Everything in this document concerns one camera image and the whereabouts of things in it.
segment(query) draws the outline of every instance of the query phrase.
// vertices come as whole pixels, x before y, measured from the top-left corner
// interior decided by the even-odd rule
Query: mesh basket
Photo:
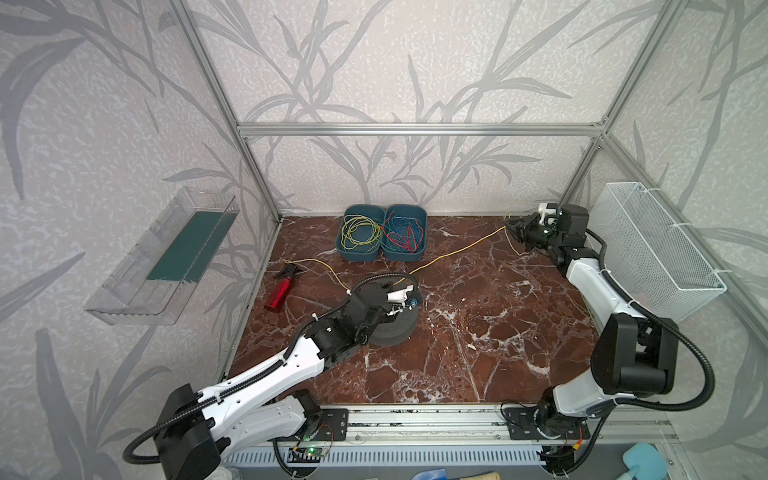
[[[638,182],[606,184],[589,228],[607,244],[605,267],[641,305],[683,319],[726,290],[688,236]],[[600,244],[588,237],[594,250]]]

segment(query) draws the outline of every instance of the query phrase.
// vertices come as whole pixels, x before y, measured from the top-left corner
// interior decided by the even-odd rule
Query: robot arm
[[[606,271],[603,258],[607,246],[587,229],[588,220],[583,207],[555,204],[542,204],[536,214],[505,220],[518,242],[528,249],[547,251],[552,263],[582,293],[603,327],[590,369],[570,382],[545,390],[536,419],[539,432],[545,436],[557,436],[558,430],[574,419],[605,417],[621,404],[659,410],[693,409],[706,402],[714,388],[714,373],[703,353],[671,319],[657,317],[643,308]],[[587,234],[602,245],[599,254],[585,246]],[[675,405],[641,400],[672,390],[678,342],[685,344],[702,365],[702,392],[695,399]]]
[[[412,285],[390,291],[392,277],[405,277]],[[380,323],[394,321],[420,301],[410,275],[384,273],[363,280],[341,305],[306,323],[282,352],[199,392],[189,384],[174,390],[157,425],[129,444],[124,460],[159,462],[168,480],[201,480],[222,458],[248,446],[283,436],[309,438],[319,428],[322,410],[306,390],[265,403],[349,358]],[[135,455],[150,437],[158,456]]]

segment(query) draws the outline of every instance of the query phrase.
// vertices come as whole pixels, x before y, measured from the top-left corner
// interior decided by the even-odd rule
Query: red spray bottle
[[[283,267],[280,273],[275,276],[276,278],[283,278],[283,281],[277,284],[272,295],[270,295],[270,299],[264,304],[264,308],[270,312],[280,311],[286,301],[286,297],[288,297],[288,292],[296,282],[296,275],[301,272],[303,270],[295,263],[288,263]]]

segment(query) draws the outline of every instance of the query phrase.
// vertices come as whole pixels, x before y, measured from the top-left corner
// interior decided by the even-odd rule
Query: marble table surface
[[[335,251],[340,218],[286,218],[230,369],[234,376],[287,346],[312,312],[339,302],[345,290],[314,262],[296,278],[283,310],[263,308],[283,260],[317,258],[352,285],[371,273],[411,271],[492,233],[499,217],[430,217],[423,259],[350,263]],[[512,241],[519,252],[523,247]],[[549,385],[589,367],[598,339],[581,294],[542,253],[512,251],[504,232],[438,260],[416,274],[424,305],[410,339],[364,346],[308,388],[320,404],[535,402]]]

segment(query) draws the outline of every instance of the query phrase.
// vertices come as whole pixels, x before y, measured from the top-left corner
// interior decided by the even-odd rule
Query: green panel
[[[195,212],[149,272],[147,280],[200,282],[236,216]]]

